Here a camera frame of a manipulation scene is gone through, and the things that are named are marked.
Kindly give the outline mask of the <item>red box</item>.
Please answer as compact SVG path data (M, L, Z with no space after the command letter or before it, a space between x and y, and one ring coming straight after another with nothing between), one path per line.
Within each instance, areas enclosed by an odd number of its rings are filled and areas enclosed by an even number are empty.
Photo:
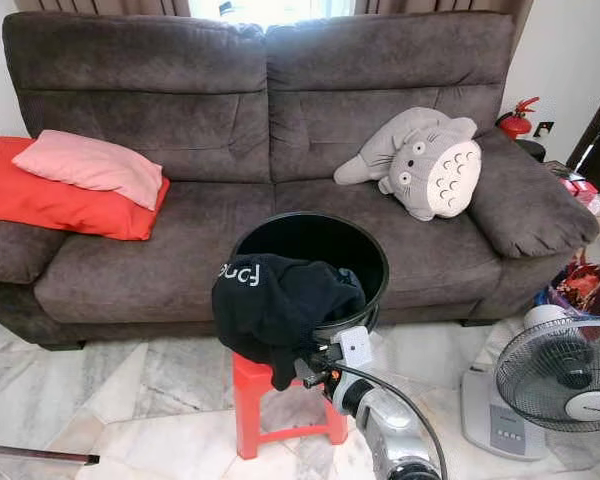
M570 172L570 170L560 173L559 178L562 186L571 197L574 197L574 200L591 211L593 215L600 214L600 191L588 179L579 173Z

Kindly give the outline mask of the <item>pink pillow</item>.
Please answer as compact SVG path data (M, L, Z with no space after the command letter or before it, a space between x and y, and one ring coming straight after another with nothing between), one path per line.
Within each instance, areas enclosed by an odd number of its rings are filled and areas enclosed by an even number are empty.
M48 129L13 164L36 177L116 192L144 209L158 209L162 166L117 143Z

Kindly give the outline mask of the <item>brown fabric sofa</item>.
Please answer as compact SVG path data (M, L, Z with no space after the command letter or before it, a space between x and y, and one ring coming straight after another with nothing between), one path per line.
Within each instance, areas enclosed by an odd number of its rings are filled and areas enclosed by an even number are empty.
M212 337L210 289L241 236L281 212L368 230L390 265L379 324L523 314L600 224L498 131L510 15L347 15L291 26L168 15L21 12L2 24L31 133L125 146L169 189L152 236L121 241L0 220L0 324L47 349ZM393 115L477 123L472 205L419 221L338 165Z

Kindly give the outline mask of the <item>red pillow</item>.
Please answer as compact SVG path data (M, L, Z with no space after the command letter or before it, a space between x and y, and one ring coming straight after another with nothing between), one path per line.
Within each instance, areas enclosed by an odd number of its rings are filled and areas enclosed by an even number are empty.
M118 193L93 191L40 178L13 164L30 138L0 137L0 220L52 230L68 230L114 241L146 241L157 212Z

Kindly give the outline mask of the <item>dark brown stick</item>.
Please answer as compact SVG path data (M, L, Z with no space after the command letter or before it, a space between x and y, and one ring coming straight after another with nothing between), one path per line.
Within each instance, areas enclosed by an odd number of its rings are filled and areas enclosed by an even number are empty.
M54 460L79 463L79 465L93 466L100 462L99 454L82 454L58 451L39 451L39 449L27 449L0 445L0 454L7 456L31 458L31 460Z

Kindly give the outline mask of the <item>bright window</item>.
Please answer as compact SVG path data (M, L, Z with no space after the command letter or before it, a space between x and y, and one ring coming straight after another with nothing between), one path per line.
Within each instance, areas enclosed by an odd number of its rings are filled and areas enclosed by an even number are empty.
M358 0L185 0L191 17L281 26L300 20L349 17Z

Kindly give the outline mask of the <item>black round laundry basket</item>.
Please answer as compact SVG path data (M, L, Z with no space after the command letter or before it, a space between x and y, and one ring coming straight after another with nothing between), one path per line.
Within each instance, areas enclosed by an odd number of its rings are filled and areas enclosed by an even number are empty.
M390 265L381 244L359 225L326 212L281 212L241 236L232 253L276 253L287 259L327 262L355 274L364 307L315 326L314 337L319 342L328 342L354 326L364 326L369 332L377 328L382 297L390 283Z

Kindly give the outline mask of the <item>red fire extinguisher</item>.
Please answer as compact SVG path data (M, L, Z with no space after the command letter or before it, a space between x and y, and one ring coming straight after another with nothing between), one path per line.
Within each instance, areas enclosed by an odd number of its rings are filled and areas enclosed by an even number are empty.
M519 140L524 134L529 134L533 131L532 123L527 119L529 113L533 113L534 109L530 108L538 102L539 97L530 97L530 99L521 100L515 105L511 111L506 111L498 118L496 125L506 134L510 140Z

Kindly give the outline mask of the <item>black round side table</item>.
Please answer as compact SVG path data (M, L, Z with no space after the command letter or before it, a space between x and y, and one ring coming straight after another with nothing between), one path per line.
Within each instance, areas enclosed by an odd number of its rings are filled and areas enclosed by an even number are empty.
M543 163L546 160L547 150L542 143L532 140L516 140L515 143L538 163Z

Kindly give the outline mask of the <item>black printed shirt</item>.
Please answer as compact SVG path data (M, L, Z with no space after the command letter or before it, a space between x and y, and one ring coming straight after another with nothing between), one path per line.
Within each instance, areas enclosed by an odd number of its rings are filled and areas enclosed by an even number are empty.
M295 361L317 349L314 330L367 305L354 271L274 253L235 255L212 288L219 342L272 367L271 385L287 390Z

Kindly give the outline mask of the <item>red plastic stool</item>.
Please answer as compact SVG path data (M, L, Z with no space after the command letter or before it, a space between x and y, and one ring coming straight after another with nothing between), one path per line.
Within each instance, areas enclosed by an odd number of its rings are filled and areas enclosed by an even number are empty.
M349 438L347 420L328 399L324 399L326 420L317 425L262 431L262 397L274 390L271 366L256 364L241 355L232 355L233 402L236 410L237 454L241 460L254 460L260 445L282 442L297 436L327 435L329 443L341 445Z

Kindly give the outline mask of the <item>white black floor fan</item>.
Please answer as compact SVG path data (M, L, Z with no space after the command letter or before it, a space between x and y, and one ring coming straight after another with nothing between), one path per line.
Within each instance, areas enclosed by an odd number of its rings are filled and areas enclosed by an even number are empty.
M477 447L533 462L547 434L600 431L600 316L538 305L495 360L461 380L463 433Z

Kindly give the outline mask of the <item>grey Totoro plush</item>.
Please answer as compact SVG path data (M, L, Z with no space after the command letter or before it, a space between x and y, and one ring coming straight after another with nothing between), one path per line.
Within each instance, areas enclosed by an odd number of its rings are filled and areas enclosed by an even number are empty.
M482 168L477 124L431 108L409 108L384 123L333 175L340 186L376 180L413 218L455 218L470 205Z

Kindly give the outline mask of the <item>red gift basket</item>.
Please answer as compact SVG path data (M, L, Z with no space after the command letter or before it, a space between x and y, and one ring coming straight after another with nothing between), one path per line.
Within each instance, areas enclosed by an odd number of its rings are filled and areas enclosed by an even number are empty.
M600 264L589 262L585 251L579 250L551 284L536 294L533 305L557 305L570 315L600 316Z

